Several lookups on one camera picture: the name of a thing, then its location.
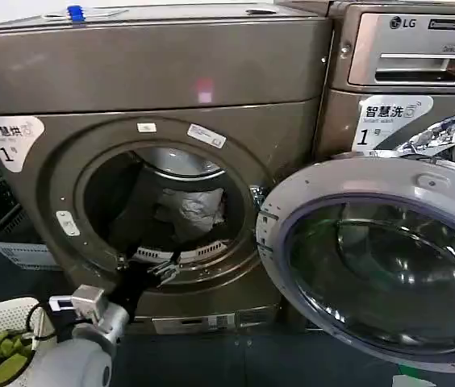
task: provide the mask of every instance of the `white basket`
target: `white basket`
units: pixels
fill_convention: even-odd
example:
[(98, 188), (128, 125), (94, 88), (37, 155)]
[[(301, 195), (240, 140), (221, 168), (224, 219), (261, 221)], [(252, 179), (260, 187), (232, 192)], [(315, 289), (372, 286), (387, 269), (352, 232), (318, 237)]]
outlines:
[[(18, 236), (15, 237), (17, 230), (20, 230), (21, 235), (21, 230), (29, 227), (33, 229), (31, 220), (25, 210), (17, 205), (0, 220), (0, 252), (11, 262), (26, 270), (61, 270), (46, 245), (24, 243), (21, 236), (20, 240), (15, 240), (18, 238)], [(7, 242), (1, 239), (4, 237), (7, 237)]]
[[(5, 302), (0, 302), (0, 332), (24, 331), (27, 321), (28, 312), (35, 306), (38, 301), (35, 298), (16, 298)], [(36, 336), (45, 336), (53, 333), (53, 325), (50, 319), (42, 309), (34, 312), (31, 319), (31, 326)], [(10, 387), (29, 387), (28, 379), (31, 370), (39, 363), (40, 358), (50, 348), (57, 344), (57, 339), (53, 338), (47, 341), (35, 341), (32, 343), (32, 349), (35, 350), (34, 358), (18, 379), (11, 382)]]

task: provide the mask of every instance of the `gray floor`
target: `gray floor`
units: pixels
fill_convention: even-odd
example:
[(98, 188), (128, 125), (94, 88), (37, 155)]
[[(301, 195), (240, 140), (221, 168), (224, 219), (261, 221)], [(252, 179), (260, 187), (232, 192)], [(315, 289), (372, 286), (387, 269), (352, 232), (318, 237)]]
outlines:
[[(71, 292), (61, 273), (24, 271), (0, 256), (0, 301)], [(115, 360), (113, 387), (391, 386), (394, 364), (376, 360), (322, 333), (275, 327), (258, 335), (128, 336)], [(438, 386), (455, 375), (418, 371)]]

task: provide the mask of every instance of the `cable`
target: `cable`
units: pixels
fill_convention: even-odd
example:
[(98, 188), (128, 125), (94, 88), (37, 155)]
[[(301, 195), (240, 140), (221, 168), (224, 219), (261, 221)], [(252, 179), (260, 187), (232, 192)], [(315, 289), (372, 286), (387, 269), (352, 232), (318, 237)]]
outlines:
[[(31, 321), (32, 321), (32, 316), (34, 315), (34, 312), (38, 310), (39, 308), (43, 309), (45, 313), (47, 313), (47, 309), (45, 308), (44, 304), (42, 302), (39, 302), (35, 304), (28, 312), (27, 314), (27, 321), (25, 322), (25, 328), (27, 332), (34, 333), (34, 330), (31, 327)], [(68, 328), (75, 327), (78, 324), (83, 324), (83, 323), (92, 323), (90, 319), (88, 318), (81, 318), (72, 322), (67, 323), (66, 325), (63, 326), (63, 331), (67, 330)], [(60, 332), (57, 331), (56, 328), (54, 328), (54, 331), (50, 335), (46, 336), (34, 336), (33, 339), (37, 341), (48, 341), (50, 339), (53, 339), (56, 337)]]

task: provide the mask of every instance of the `lg logo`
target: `lg logo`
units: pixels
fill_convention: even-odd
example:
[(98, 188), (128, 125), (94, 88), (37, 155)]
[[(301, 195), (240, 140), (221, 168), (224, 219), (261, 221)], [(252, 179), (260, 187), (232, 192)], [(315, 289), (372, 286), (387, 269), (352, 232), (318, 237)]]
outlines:
[(389, 22), (390, 28), (397, 30), (398, 28), (414, 28), (415, 19), (402, 19), (399, 16), (395, 16)]

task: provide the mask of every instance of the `number 1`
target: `number 1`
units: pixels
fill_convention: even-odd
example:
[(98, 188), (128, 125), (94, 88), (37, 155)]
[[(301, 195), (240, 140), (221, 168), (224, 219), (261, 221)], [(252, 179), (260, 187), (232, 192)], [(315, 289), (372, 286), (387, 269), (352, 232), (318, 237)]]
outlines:
[(367, 142), (365, 141), (365, 137), (367, 137), (367, 131), (368, 129), (362, 129), (361, 132), (362, 132), (362, 139), (360, 140), (359, 143), (357, 143), (357, 145), (367, 145)]
[(9, 157), (9, 154), (7, 153), (5, 148), (0, 148), (0, 151), (2, 151), (3, 154), (5, 155), (5, 161), (14, 161)]

